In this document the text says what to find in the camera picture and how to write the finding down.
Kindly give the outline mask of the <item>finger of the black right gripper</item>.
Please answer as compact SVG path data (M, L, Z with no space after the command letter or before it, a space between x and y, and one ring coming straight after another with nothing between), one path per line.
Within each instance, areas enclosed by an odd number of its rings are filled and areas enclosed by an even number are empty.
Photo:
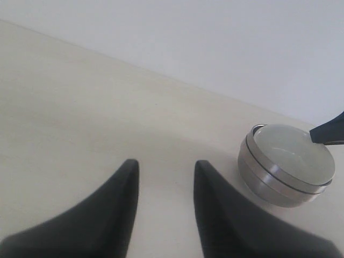
M343 145L343 112L334 119L317 126L309 131L313 143L330 145Z

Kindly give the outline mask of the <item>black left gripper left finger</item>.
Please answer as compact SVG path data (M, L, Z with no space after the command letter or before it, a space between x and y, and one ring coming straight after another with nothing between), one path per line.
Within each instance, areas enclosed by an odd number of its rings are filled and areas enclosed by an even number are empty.
M126 257L139 196L139 162L127 159L89 197L1 242L1 257Z

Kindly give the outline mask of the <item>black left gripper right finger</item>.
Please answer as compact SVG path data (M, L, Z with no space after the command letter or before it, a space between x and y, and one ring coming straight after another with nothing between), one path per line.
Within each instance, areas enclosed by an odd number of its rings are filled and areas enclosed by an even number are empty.
M195 164L193 202L204 257L343 257L333 242L255 205L209 161Z

